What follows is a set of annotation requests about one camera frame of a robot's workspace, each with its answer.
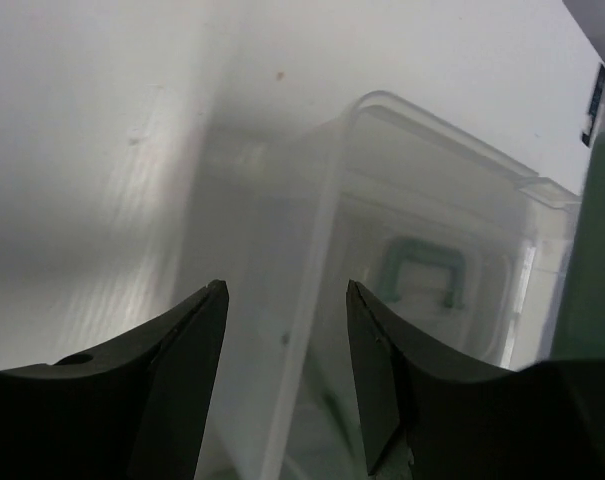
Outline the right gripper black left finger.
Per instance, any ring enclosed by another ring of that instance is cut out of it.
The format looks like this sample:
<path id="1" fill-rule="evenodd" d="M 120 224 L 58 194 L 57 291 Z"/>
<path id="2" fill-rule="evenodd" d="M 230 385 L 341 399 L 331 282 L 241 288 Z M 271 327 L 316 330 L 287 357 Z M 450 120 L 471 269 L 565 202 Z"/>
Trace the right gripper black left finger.
<path id="1" fill-rule="evenodd" d="M 191 479 L 223 344 L 215 280 L 104 343 L 0 371 L 0 479 Z"/>

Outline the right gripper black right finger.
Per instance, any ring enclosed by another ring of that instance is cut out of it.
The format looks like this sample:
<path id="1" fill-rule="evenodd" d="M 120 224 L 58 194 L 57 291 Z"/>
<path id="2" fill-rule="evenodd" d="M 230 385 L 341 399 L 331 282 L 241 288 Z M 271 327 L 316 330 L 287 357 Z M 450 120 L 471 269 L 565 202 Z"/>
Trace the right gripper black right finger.
<path id="1" fill-rule="evenodd" d="M 605 360 L 521 371 L 461 353 L 359 282 L 347 326 L 373 479 L 605 479 Z"/>

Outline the green toolbox with clear lid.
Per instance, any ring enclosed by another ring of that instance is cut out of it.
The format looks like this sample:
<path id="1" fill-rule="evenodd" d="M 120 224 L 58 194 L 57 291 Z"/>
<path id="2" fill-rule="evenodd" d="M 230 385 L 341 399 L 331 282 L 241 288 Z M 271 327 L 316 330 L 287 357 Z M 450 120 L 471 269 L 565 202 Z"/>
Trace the green toolbox with clear lid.
<path id="1" fill-rule="evenodd" d="M 485 363 L 605 360 L 605 134 L 573 193 L 388 92 L 275 138 L 217 118 L 195 278 L 230 293 L 200 479 L 373 479 L 346 293 Z"/>

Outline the left blue table label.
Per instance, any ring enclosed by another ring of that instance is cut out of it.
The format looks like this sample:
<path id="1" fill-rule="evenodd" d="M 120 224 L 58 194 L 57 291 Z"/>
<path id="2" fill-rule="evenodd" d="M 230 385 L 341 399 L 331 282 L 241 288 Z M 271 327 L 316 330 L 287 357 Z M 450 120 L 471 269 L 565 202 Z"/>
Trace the left blue table label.
<path id="1" fill-rule="evenodd" d="M 597 135 L 601 115 L 604 111 L 605 97 L 605 63 L 599 65 L 591 96 L 585 113 L 585 122 L 581 132 L 581 142 L 587 148 L 593 144 Z"/>

